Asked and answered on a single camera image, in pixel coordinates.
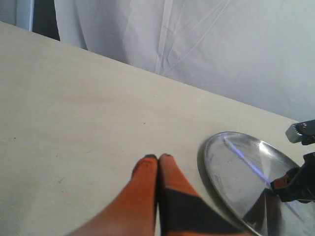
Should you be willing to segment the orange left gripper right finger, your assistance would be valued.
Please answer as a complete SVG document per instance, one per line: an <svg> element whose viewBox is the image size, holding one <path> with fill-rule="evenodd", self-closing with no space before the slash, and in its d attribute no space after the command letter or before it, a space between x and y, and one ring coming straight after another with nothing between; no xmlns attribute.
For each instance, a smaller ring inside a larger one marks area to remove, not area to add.
<svg viewBox="0 0 315 236"><path fill-rule="evenodd" d="M158 207L162 236L247 236L217 214L195 191L174 157L158 160Z"/></svg>

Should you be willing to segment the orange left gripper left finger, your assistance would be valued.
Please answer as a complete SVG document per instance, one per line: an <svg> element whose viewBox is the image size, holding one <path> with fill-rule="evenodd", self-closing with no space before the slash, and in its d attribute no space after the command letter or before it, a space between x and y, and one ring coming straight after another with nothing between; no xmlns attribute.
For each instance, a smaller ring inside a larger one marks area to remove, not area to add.
<svg viewBox="0 0 315 236"><path fill-rule="evenodd" d="M72 236L153 236L156 225L158 159L141 158L118 196Z"/></svg>

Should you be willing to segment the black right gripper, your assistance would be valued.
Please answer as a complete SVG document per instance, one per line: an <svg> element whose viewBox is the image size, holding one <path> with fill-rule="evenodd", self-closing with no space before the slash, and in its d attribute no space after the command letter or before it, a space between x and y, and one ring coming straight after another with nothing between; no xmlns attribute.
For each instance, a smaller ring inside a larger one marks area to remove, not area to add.
<svg viewBox="0 0 315 236"><path fill-rule="evenodd" d="M272 191L282 202L315 201L315 153L305 154L303 159L301 167L288 170L270 183Z"/></svg>

